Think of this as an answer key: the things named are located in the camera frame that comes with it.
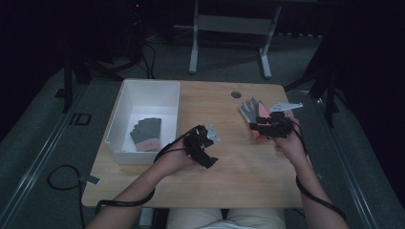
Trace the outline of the person's beige trousers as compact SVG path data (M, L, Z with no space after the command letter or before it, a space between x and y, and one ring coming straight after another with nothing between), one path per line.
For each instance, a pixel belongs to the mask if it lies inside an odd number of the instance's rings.
M286 229L283 209L230 209L224 217L216 208L173 208L169 211L166 229L199 229L208 224L226 221L252 229Z

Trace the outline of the person's white shirt hem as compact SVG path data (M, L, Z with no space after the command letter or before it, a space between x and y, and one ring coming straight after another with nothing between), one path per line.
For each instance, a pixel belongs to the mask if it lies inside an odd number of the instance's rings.
M214 223L208 224L206 226L203 226L199 229L252 229L252 228L246 227L246 226L241 226L241 225L236 225L236 224L226 222L226 221L218 221L218 222L214 222Z

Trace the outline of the black stand with legs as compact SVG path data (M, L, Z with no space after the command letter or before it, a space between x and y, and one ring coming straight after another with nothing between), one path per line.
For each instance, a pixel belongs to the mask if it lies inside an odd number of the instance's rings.
M63 59L64 87L59 89L55 95L56 97L64 99L62 113L67 113L74 103L73 75L76 76L80 83L89 84L92 80L89 69L95 69L97 72L101 73L102 76L106 76L114 81L122 81L123 77L119 76L118 73L135 67L140 60L140 56L131 57L130 60L123 65L107 68L82 52L72 41L69 41Z

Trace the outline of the grey floor tag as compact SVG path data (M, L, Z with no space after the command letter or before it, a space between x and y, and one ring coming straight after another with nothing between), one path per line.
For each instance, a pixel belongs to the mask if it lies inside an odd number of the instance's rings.
M93 185L98 185L100 183L100 179L93 176L82 176L79 178L79 180L83 183L90 183Z

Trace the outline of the person's right hand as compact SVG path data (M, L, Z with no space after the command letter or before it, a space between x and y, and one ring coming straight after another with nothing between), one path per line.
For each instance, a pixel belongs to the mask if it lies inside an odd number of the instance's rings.
M299 121L292 117L293 130L287 137L276 137L273 141L276 149L281 151L290 163L296 167L308 161L304 140L299 126Z

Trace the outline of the grey table leg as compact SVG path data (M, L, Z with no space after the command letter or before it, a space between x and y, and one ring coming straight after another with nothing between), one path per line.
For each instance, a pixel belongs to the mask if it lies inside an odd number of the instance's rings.
M143 208L140 212L139 227L149 228L153 224L154 210L152 208Z

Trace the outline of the grey glove marked pink cuff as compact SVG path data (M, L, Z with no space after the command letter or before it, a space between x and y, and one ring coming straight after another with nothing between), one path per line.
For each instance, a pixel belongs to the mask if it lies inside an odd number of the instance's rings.
M139 123L139 142L135 143L139 152L158 151L160 149L160 118L145 118Z

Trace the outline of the white metal desk frame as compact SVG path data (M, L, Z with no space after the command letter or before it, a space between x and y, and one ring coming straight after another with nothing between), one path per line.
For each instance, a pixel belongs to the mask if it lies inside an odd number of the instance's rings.
M272 73L267 53L278 24L282 7L275 7L271 19L243 18L200 14L200 1L201 0L194 0L193 42L188 71L190 73L197 72L199 57L199 31L233 32L264 35L266 37L266 43L258 50L258 52L260 55L264 78L271 78Z

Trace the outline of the black tripod stand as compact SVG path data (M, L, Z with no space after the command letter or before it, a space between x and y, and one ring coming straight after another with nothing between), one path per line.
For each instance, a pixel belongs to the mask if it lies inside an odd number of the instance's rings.
M344 104L347 104L345 99L336 91L340 54L338 38L338 32L329 29L310 60L304 75L284 87L284 90L289 92L307 82L314 81L309 89L309 96L314 99L321 99L323 95L326 96L324 117L331 128L334 127L332 120L335 111L334 99L339 97Z

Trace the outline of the pink glove with grey palm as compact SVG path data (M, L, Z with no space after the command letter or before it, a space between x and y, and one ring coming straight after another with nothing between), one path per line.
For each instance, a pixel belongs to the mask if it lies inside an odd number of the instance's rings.
M242 117L245 119L247 127L250 127L251 124L256 124L258 117L270 117L270 112L267 110L263 102L254 97L246 100L239 108L239 111ZM250 131L252 133L252 138L257 142L266 142L271 140L270 136L262 135L256 130Z

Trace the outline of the person's left hand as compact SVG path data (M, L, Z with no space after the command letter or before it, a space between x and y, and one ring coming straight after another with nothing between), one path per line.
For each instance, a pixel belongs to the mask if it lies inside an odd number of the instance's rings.
M167 177L194 165L195 161L186 154L183 141L174 143L152 166L159 177Z

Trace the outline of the metal floor rail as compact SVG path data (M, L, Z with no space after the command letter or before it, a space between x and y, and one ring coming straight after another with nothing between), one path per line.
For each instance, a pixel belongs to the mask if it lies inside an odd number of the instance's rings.
M28 168L26 173L20 179L17 188L13 192L10 200L5 206L4 210L0 213L0 229L8 229L17 213L21 209L24 201L29 195L33 185L37 181L38 176L42 172L47 160L53 153L53 149L61 138L63 131L68 126L68 122L74 116L75 107L80 101L81 97L88 89L88 85L79 85L73 95L73 101L66 113L62 113L61 117L55 124L52 132L47 138L44 145L41 147L37 157Z
M356 176L357 163L352 166L350 153L362 153L356 148L350 132L339 136L344 127L337 120L332 125L325 118L326 100L312 98L308 91L287 92L288 101L302 103L293 111L300 120L309 158L333 203L341 209L351 229L377 229L361 182Z

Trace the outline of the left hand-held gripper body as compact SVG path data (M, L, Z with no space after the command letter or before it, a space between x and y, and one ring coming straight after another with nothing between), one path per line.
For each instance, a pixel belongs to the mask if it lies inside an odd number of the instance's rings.
M186 153L191 157L209 157L205 149L220 141L221 138L217 135L212 124L208 127L197 125L186 135L183 146Z

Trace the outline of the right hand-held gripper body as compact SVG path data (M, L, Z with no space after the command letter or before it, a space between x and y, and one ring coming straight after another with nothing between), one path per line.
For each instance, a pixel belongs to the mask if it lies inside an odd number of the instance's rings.
M295 130L296 123L287 117L286 112L302 108L302 103L276 103L269 108L264 133L269 137L287 137Z

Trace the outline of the white box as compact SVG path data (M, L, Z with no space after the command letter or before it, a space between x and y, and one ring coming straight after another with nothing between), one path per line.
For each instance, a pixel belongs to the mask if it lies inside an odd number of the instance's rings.
M179 81L124 80L116 100L105 143L118 164L152 164L157 153L177 138ZM138 149L131 133L143 120L160 120L154 149Z

